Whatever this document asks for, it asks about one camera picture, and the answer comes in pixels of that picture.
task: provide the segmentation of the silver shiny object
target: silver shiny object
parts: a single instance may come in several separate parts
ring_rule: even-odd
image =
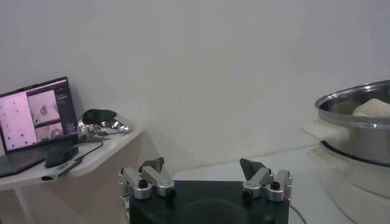
[[[250,180],[243,182],[243,192],[250,192],[252,198],[260,197],[262,188],[265,188],[273,179],[274,175],[270,169],[260,168]]]
[[[156,193],[162,197],[170,197],[175,192],[175,182],[166,175],[158,173],[151,166],[142,168],[141,176],[156,187]]]
[[[276,202],[283,201],[284,199],[291,201],[293,178],[290,172],[287,170],[279,170],[273,182],[278,183],[278,187],[274,188],[273,183],[267,186],[267,199]]]
[[[133,168],[123,168],[123,180],[129,184],[136,199],[145,200],[151,197],[152,185],[147,183],[145,187],[140,186],[143,179]]]
[[[390,80],[329,94],[317,100],[315,106],[321,119],[349,132],[349,141],[334,147],[362,159],[390,164],[390,117],[352,116],[356,107],[374,98],[390,103]]]
[[[77,123],[77,132],[79,138],[102,137],[114,134],[128,134],[130,128],[115,118],[103,121],[99,125],[84,124],[82,119],[80,119]]]

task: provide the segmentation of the black object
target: black object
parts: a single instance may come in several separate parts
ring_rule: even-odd
[[[289,201],[260,197],[243,202],[240,181],[175,181],[171,200],[156,192],[148,200],[131,198],[130,222],[137,224],[287,224]]]
[[[144,179],[142,179],[142,180],[140,180],[140,181],[138,182],[138,187],[139,187],[139,188],[145,188],[145,187],[147,187],[147,185],[148,185],[148,183],[147,183],[147,181],[144,180]]]
[[[277,181],[273,181],[272,183],[271,183],[271,189],[272,190],[279,190],[280,189],[280,183],[279,182],[277,182]]]
[[[109,121],[116,117],[116,112],[112,110],[87,110],[82,116],[82,122],[84,124],[100,124],[103,121]]]
[[[71,160],[77,153],[79,148],[76,146],[62,147],[57,149],[48,150],[45,153],[45,167],[50,168],[61,165]]]
[[[240,159],[239,163],[246,180],[250,180],[258,172],[258,170],[260,170],[260,168],[266,168],[266,166],[264,166],[261,162],[253,162],[248,159]]]
[[[138,169],[138,172],[141,173],[142,167],[151,166],[154,170],[161,173],[161,170],[163,168],[164,163],[165,163],[165,161],[164,161],[163,157],[159,157],[159,158],[153,159],[153,160],[147,160],[144,163],[142,163],[142,165]]]
[[[369,163],[369,164],[376,165],[376,166],[390,167],[390,163],[376,162],[376,161],[373,161],[373,160],[371,160],[371,159],[360,158],[359,156],[355,156],[355,155],[346,153],[346,152],[344,152],[344,151],[338,150],[338,149],[334,148],[333,146],[331,146],[327,141],[320,141],[320,143],[321,143],[326,149],[329,149],[329,150],[331,150],[332,152],[335,152],[335,153],[340,154],[340,155],[342,155],[342,156],[345,156],[345,157],[347,157],[347,158],[354,159],[354,160],[357,160],[357,161],[360,161],[360,162],[363,162],[363,163]]]
[[[0,177],[18,174],[42,161],[45,158],[45,152],[69,147],[74,141],[59,142],[56,144],[36,147],[34,149],[9,153],[0,156]]]

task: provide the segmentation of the black cord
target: black cord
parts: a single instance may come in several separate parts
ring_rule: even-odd
[[[100,145],[98,145],[97,147],[95,147],[94,149],[91,149],[90,151],[84,153],[83,155],[77,157],[75,160],[76,161],[82,161],[84,157],[86,157],[88,154],[90,154],[91,152],[99,149],[100,147],[102,147],[104,145],[104,142],[103,141],[85,141],[85,142],[80,142],[81,143],[92,143],[92,142],[97,142],[97,143],[100,143]]]
[[[302,219],[303,223],[307,224],[306,220],[304,219],[303,215],[298,211],[298,209],[296,209],[293,205],[290,205],[290,207],[292,208],[292,210],[294,210],[299,215],[299,217]]]

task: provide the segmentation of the white table surface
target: white table surface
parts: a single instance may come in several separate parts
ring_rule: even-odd
[[[72,177],[79,177],[91,172],[92,170],[100,166],[104,161],[109,159],[109,157],[121,150],[131,140],[135,139],[143,131],[143,127],[137,127],[134,128],[132,132],[127,135],[110,136],[110,140],[105,140],[104,145],[101,148],[86,156],[81,164],[70,170],[66,175],[70,175]],[[79,152],[75,156],[75,158],[80,155],[83,155],[86,152],[89,152],[99,144],[100,143],[94,142],[80,145]],[[0,191],[43,183],[44,181],[42,181],[41,178],[45,175],[52,173],[55,168],[56,167],[47,169],[44,167],[44,162],[42,162],[17,175],[0,178]]]
[[[289,170],[292,173],[292,205],[300,211],[307,223],[353,223],[334,204],[325,190],[326,187],[322,185],[321,175],[319,175],[321,172],[307,155],[307,152],[313,148],[275,153],[251,160],[261,161],[274,173],[279,169]],[[173,179],[245,181],[239,161],[184,170],[176,173]]]

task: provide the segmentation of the metal bracket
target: metal bracket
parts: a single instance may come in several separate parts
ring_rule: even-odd
[[[270,169],[260,168],[249,181],[243,182],[243,197],[246,200],[259,197],[261,189],[266,187],[273,179],[274,175]]]
[[[275,180],[267,185],[267,199],[270,201],[283,201],[287,199],[291,202],[291,191],[293,178],[289,171],[279,170]]]
[[[176,195],[175,182],[166,175],[158,173],[151,166],[142,167],[141,176],[156,187],[157,195],[166,198]]]
[[[130,185],[136,199],[145,200],[151,197],[152,185],[142,179],[133,168],[123,168],[122,174],[123,180]]]

